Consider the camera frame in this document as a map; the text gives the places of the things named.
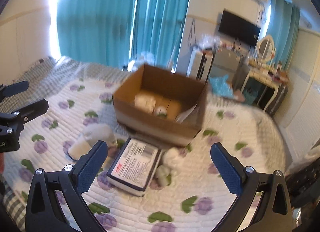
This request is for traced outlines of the white knit glove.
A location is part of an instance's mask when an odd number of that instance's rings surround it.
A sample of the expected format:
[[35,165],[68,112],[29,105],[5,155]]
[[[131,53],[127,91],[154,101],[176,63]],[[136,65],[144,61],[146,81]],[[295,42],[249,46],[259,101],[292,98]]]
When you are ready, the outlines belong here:
[[99,140],[106,142],[108,146],[112,146],[116,142],[114,133],[107,124],[90,124],[80,133],[74,144],[67,150],[67,153],[71,159],[79,160]]

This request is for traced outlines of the large wet wipes pack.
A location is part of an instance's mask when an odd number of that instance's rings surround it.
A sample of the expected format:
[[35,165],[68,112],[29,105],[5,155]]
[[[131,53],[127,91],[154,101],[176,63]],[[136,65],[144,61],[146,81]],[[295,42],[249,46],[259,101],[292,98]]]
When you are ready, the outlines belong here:
[[131,195],[143,197],[161,156],[158,147],[130,137],[107,171],[107,181]]

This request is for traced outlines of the small tissue pack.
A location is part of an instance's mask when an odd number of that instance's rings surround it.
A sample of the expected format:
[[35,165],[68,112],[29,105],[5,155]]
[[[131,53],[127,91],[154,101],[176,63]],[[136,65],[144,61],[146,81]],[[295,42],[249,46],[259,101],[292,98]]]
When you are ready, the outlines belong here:
[[137,94],[134,100],[134,106],[149,114],[153,113],[156,106],[156,99],[152,95]]

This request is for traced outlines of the white face mask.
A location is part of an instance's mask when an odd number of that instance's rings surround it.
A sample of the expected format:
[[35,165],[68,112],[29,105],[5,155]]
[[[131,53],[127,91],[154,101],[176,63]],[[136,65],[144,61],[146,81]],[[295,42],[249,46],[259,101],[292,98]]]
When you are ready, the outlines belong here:
[[197,104],[195,104],[193,107],[189,108],[188,110],[181,112],[178,114],[175,118],[175,121],[177,123],[182,123],[197,107]]

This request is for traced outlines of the floral quilted bed cover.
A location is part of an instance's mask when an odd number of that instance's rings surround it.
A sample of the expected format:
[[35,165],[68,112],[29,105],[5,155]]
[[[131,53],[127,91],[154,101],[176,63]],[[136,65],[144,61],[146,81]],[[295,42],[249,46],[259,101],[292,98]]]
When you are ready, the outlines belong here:
[[148,142],[128,134],[117,122],[113,82],[68,81],[63,87],[39,85],[6,99],[10,110],[39,98],[48,111],[27,123],[20,149],[4,155],[3,204],[20,230],[36,169],[59,171],[91,148],[86,131],[106,130],[109,150],[87,192],[82,194],[107,231],[210,231],[235,196],[210,159],[219,142],[258,172],[285,168],[281,136],[262,111],[209,96],[202,130],[181,148]]

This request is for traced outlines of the small white socks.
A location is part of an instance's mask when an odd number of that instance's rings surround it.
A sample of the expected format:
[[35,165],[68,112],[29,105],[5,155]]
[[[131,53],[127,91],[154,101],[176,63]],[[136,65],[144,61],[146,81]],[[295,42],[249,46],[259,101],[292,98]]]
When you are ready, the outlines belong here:
[[170,148],[161,158],[161,164],[157,167],[155,178],[159,186],[164,187],[171,184],[172,172],[178,173],[182,170],[185,155],[182,149]]

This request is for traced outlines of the teal curtain panel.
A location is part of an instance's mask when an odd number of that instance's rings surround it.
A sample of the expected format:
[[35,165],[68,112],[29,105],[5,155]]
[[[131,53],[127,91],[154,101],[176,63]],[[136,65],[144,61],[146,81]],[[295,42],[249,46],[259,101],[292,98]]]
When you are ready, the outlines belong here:
[[59,0],[61,55],[122,68],[129,61],[133,5],[134,0]]
[[151,53],[154,65],[176,63],[189,0],[135,0],[132,55]]

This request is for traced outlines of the teal storage basket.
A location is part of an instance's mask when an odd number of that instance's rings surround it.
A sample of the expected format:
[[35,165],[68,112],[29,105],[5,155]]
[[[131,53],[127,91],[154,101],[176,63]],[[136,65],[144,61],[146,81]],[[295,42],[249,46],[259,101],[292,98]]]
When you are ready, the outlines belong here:
[[247,105],[253,105],[258,96],[258,92],[252,88],[244,89],[242,94],[244,95],[245,104]]

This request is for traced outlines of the brown cardboard box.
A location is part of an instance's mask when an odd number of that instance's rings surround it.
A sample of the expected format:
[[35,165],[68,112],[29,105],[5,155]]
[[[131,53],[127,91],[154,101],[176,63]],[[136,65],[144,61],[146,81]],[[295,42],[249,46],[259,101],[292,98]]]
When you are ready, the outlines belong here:
[[[113,106],[119,124],[146,139],[185,147],[202,130],[207,92],[204,82],[144,64],[113,93]],[[137,94],[155,97],[153,113],[134,106]],[[175,121],[178,114],[195,104],[196,109],[182,123]]]

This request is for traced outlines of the blue plastic bag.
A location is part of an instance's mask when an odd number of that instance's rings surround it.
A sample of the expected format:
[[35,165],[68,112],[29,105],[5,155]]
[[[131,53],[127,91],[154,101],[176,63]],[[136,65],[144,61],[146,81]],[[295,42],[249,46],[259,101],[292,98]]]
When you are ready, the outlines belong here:
[[233,99],[233,89],[227,83],[229,75],[224,75],[222,77],[209,77],[209,83],[212,88],[213,94],[218,97],[224,97],[228,99]]

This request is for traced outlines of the white dressing table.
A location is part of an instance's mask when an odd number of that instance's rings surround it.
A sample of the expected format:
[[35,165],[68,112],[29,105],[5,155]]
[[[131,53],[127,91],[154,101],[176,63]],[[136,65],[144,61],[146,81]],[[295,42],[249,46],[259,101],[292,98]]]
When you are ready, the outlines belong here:
[[263,74],[259,69],[242,64],[239,67],[234,86],[243,93],[244,89],[252,88],[258,92],[256,104],[264,112],[269,114],[268,107],[275,99],[278,88],[282,83],[274,80],[270,75]]

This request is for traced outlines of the white suitcase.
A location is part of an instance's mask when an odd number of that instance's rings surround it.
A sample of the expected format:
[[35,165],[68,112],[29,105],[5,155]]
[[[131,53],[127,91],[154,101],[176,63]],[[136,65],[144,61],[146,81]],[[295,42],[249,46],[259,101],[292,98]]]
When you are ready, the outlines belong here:
[[187,77],[207,82],[214,55],[212,51],[193,49],[187,69]]

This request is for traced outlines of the crumpled clear plastic bag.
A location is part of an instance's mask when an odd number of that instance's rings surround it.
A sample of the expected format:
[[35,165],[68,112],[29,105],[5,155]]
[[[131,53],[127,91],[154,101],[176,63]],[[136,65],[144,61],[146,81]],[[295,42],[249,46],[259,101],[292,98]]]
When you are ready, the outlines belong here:
[[203,34],[199,42],[199,47],[202,50],[214,50],[221,44],[219,36],[212,36],[210,34]]

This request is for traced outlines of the teal curtain right window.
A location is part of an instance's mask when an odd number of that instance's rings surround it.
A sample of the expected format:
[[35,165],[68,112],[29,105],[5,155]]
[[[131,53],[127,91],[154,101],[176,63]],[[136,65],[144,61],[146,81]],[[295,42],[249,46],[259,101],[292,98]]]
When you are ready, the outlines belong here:
[[291,0],[271,0],[271,16],[267,34],[271,35],[276,49],[272,62],[287,69],[296,44],[300,9]]

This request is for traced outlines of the black wall television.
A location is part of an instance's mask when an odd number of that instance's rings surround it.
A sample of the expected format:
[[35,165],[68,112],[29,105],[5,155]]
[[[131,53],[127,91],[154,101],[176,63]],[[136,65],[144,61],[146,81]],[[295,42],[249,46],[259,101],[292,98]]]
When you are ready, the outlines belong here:
[[222,13],[218,31],[250,47],[256,46],[260,27],[227,10]]

